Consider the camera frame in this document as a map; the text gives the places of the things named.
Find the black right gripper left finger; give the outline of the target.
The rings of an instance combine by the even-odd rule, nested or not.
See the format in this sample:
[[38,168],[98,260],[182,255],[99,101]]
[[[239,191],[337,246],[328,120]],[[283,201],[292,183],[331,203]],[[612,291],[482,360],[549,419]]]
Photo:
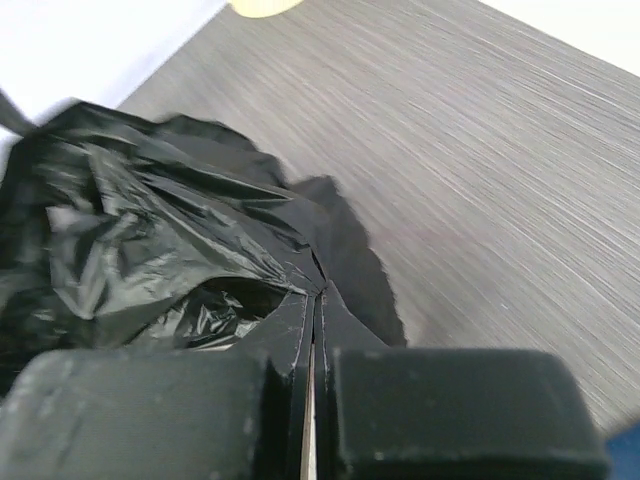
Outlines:
[[5,479],[297,479],[315,300],[225,350],[58,350],[1,407]]

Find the black trash bag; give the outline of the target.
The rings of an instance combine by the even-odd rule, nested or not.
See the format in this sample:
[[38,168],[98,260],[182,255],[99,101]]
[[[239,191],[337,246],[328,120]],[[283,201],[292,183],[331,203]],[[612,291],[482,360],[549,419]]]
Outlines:
[[215,121],[78,102],[43,125],[8,99],[1,182],[1,387],[57,349],[206,349],[290,293],[332,283],[382,342],[406,344],[369,236],[332,177]]

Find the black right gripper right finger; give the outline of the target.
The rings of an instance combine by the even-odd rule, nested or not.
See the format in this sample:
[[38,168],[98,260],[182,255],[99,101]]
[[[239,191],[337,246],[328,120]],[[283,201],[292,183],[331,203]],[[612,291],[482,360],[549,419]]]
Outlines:
[[604,479],[610,460],[558,356],[384,344],[328,285],[314,314],[320,479]]

